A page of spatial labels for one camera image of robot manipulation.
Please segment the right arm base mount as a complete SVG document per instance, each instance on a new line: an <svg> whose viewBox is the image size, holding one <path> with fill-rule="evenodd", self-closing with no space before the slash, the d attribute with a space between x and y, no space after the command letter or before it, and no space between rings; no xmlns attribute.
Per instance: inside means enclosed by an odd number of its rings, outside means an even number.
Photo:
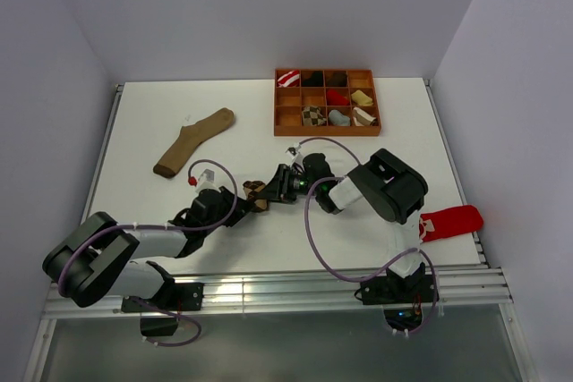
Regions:
<svg viewBox="0 0 573 382"><path fill-rule="evenodd" d="M421 326L424 304L436 305L440 298L431 275L402 278L390 271L360 283L354 296L365 306L382 306L389 327L403 333Z"/></svg>

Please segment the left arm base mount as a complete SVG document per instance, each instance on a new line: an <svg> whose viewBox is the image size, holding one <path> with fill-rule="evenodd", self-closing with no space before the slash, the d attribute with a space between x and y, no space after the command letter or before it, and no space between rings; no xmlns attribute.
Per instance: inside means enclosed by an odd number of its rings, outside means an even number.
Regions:
<svg viewBox="0 0 573 382"><path fill-rule="evenodd" d="M185 312L201 309L203 287L200 282L174 283L151 299L123 298L120 311L138 314L141 335L162 342L164 338L173 336L184 322L189 322Z"/></svg>

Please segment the beige argyle sock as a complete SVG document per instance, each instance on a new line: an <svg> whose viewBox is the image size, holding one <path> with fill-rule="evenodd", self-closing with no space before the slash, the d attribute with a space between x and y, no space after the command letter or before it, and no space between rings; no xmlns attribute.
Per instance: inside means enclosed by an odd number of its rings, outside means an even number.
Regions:
<svg viewBox="0 0 573 382"><path fill-rule="evenodd" d="M319 106L304 106L301 116L302 125L306 127L322 126L327 122Z"/></svg>

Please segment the grey sock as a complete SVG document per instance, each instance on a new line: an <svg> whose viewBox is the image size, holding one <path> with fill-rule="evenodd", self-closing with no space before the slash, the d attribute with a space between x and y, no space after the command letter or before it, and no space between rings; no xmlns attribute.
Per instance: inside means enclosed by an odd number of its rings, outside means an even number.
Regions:
<svg viewBox="0 0 573 382"><path fill-rule="evenodd" d="M328 120L329 124L333 126L347 127L351 125L350 118L337 109L329 110Z"/></svg>

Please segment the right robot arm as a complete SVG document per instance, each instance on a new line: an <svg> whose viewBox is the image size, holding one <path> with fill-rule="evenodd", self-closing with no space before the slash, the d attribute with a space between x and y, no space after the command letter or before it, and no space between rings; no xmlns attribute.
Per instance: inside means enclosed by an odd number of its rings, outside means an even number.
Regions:
<svg viewBox="0 0 573 382"><path fill-rule="evenodd" d="M361 199L387 224L395 226L386 240L392 263L387 273L389 295L407 301L419 287L425 264L418 251L419 218L428 185L412 167L386 149L354 167L337 180L322 153L302 157L300 164L281 164L269 183L249 195L257 202L293 203L299 196L311 196L320 208L336 215Z"/></svg>

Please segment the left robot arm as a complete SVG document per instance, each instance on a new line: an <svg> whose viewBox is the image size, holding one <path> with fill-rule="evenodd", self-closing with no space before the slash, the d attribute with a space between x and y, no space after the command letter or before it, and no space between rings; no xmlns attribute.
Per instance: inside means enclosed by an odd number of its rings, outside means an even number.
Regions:
<svg viewBox="0 0 573 382"><path fill-rule="evenodd" d="M192 255L213 225L231 227L254 208L253 195L242 199L222 186L200 191L190 207L157 229L130 231L99 211L47 254L42 269L64 286L61 295L81 308L107 295L123 295L142 299L154 310L168 310L184 294L153 259Z"/></svg>

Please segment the dark argyle sock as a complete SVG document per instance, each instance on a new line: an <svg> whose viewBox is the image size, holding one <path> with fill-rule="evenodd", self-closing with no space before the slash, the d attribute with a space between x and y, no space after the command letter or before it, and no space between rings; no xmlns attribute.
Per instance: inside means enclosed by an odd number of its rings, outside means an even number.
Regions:
<svg viewBox="0 0 573 382"><path fill-rule="evenodd" d="M265 188L263 181L245 181L243 183L246 200L252 203L252 212L261 213L269 209L269 203L266 199L258 199L257 196Z"/></svg>

